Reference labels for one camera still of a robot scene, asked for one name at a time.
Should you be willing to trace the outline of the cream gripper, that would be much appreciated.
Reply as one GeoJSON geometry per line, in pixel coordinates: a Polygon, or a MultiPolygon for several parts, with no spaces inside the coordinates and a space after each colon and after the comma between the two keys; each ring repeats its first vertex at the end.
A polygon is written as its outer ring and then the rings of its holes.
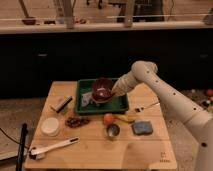
{"type": "Polygon", "coordinates": [[[115,96],[123,96],[128,92],[132,91],[138,84],[139,81],[134,77],[131,72],[128,72],[116,81],[112,88],[112,93],[115,96]]]}

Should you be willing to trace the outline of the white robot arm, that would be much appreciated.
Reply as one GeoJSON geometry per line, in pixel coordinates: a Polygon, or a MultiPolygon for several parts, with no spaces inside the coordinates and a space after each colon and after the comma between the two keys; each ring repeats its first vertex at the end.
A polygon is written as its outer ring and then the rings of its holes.
{"type": "Polygon", "coordinates": [[[145,83],[199,143],[194,171],[213,171],[213,114],[187,98],[157,76],[157,65],[150,61],[136,61],[131,70],[114,84],[115,96],[123,96],[137,85],[145,83]]]}

